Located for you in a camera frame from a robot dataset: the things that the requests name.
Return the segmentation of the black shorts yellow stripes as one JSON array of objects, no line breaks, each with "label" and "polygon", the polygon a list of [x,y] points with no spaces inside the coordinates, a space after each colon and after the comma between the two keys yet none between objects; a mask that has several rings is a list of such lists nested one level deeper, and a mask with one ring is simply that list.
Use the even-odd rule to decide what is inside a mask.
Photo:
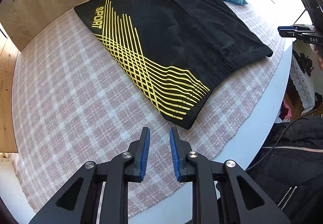
[{"label": "black shorts yellow stripes", "polygon": [[158,112],[187,130],[228,76],[273,55],[222,0],[90,0],[74,10]]}]

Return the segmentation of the white lace cloth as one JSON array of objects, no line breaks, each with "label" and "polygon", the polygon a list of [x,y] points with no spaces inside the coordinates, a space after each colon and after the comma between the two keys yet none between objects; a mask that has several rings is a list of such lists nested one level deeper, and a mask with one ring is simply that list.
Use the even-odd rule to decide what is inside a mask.
[{"label": "white lace cloth", "polygon": [[292,50],[290,77],[301,99],[304,111],[307,113],[315,106],[314,80],[311,73],[313,61],[302,52]]}]

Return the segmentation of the black jacket with zippers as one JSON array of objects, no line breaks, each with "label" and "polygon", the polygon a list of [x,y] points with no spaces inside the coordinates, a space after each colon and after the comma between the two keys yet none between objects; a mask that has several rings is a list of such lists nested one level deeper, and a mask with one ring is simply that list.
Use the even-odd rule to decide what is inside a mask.
[{"label": "black jacket with zippers", "polygon": [[322,223],[322,117],[274,124],[247,174],[290,223]]}]

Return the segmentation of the pink white plaid cloth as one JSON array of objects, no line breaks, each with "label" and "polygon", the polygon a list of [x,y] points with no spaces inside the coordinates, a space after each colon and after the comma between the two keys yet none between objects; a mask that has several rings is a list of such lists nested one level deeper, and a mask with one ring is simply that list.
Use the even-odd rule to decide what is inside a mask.
[{"label": "pink white plaid cloth", "polygon": [[[203,155],[246,167],[278,114],[290,56],[255,0],[230,9],[273,55],[229,76],[182,138]],[[28,206],[37,212],[88,160],[109,161],[151,130],[144,182],[129,186],[130,222],[184,223],[192,187],[176,181],[168,122],[83,24],[74,10],[58,17],[18,56],[13,83],[12,156]]]}]

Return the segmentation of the knotty pine plank panel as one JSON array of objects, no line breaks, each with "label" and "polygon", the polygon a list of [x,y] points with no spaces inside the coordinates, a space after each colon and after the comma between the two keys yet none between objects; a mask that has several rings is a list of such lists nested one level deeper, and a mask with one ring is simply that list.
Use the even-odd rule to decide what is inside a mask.
[{"label": "knotty pine plank panel", "polygon": [[12,118],[12,87],[14,69],[19,50],[9,38],[1,25],[1,58],[0,58],[0,126],[1,152],[17,153]]}]

